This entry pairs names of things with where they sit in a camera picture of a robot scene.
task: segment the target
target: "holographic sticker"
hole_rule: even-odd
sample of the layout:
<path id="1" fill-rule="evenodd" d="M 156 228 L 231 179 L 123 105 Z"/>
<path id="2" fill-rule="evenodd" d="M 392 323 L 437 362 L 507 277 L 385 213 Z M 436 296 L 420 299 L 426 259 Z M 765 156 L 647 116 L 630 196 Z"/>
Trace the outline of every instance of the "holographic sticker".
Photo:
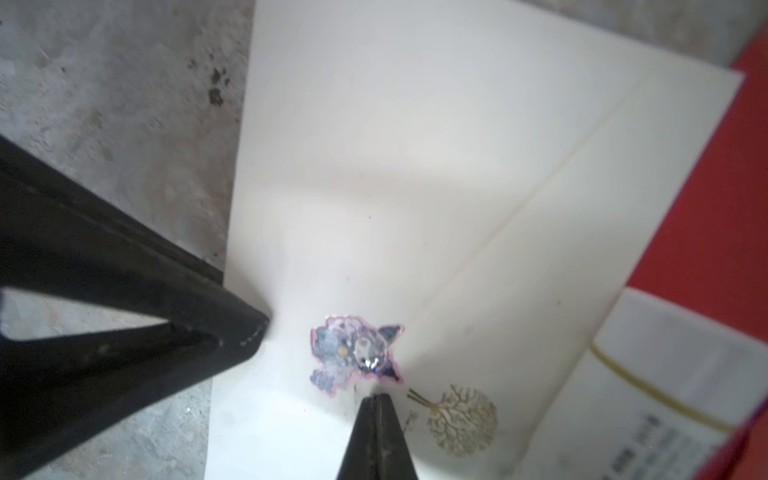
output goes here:
<path id="1" fill-rule="evenodd" d="M 312 329 L 312 354 L 322 367 L 310 382 L 330 396 L 358 379 L 389 379 L 402 383 L 392 359 L 392 342 L 405 330 L 402 325 L 371 326 L 360 316 L 329 316 L 326 325 Z"/>

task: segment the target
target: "white card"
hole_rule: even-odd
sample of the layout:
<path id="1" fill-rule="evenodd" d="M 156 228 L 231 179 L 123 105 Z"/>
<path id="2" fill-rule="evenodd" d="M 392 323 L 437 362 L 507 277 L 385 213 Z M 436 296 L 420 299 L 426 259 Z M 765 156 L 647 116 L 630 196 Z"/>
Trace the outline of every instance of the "white card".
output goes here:
<path id="1" fill-rule="evenodd" d="M 406 326 L 420 478 L 508 471 L 739 82 L 502 0 L 265 0 L 249 69 L 224 284 L 272 323 L 214 379 L 209 480 L 335 477 L 375 383 L 310 382 L 331 314 Z M 452 383 L 498 410 L 469 458 L 406 398 Z"/>

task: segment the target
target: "gray stone surface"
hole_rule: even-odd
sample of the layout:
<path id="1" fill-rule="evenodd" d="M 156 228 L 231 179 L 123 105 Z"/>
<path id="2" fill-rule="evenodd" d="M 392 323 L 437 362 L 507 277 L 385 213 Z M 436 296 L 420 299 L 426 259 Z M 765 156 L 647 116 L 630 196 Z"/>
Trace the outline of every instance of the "gray stone surface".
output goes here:
<path id="1" fill-rule="evenodd" d="M 768 18 L 766 0 L 524 0 L 638 40 L 729 65 Z"/>
<path id="2" fill-rule="evenodd" d="M 768 15 L 765 0 L 528 1 L 722 65 Z M 253 8 L 0 0 L 0 133 L 222 268 Z M 156 321 L 20 292 L 6 295 L 0 317 L 16 339 Z M 209 406 L 210 381 L 30 478 L 203 478 Z"/>

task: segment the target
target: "tree illustration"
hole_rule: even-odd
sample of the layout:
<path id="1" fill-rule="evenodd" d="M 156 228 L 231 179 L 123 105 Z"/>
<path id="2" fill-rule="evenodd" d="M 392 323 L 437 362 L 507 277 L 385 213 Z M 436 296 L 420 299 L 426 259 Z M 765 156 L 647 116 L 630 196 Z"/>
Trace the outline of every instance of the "tree illustration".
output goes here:
<path id="1" fill-rule="evenodd" d="M 406 420 L 406 424 L 402 426 L 402 432 L 411 432 L 413 430 L 413 424 L 419 419 L 419 414 L 411 410 Z"/>
<path id="2" fill-rule="evenodd" d="M 429 409 L 429 431 L 450 455 L 469 457 L 485 450 L 496 437 L 496 406 L 479 390 L 451 385 L 451 391 L 434 403 L 409 389 L 408 398 Z"/>

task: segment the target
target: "red surface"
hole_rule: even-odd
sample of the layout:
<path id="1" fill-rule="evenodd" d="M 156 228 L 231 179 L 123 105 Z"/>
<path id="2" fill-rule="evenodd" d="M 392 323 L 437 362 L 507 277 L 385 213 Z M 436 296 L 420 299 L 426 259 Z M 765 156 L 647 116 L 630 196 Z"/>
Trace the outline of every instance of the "red surface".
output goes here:
<path id="1" fill-rule="evenodd" d="M 628 284 L 768 343 L 768 28 L 733 67 L 742 87 Z M 768 480 L 754 452 L 768 412 L 700 479 Z"/>

